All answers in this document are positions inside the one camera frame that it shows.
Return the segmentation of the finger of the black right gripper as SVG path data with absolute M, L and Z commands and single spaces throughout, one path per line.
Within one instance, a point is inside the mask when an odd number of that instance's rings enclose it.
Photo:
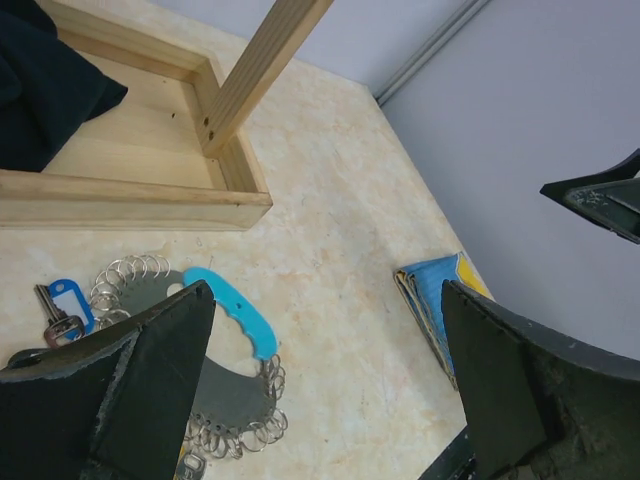
M 545 184 L 540 193 L 590 223 L 639 243 L 639 150 L 602 172 Z

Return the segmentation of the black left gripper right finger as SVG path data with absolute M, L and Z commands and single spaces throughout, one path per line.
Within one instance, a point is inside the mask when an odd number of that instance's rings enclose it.
M 442 311 L 481 479 L 636 479 L 639 363 L 447 281 Z

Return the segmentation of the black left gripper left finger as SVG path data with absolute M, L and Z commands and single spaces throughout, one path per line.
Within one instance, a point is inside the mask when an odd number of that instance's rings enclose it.
M 215 313 L 198 281 L 1 371 L 4 479 L 170 479 Z

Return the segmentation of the blue key tag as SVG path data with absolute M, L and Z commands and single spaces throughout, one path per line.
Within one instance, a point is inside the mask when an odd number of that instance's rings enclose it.
M 71 279 L 58 279 L 48 285 L 53 303 L 70 316 L 78 316 L 90 334 L 95 325 L 95 318 L 79 285 Z

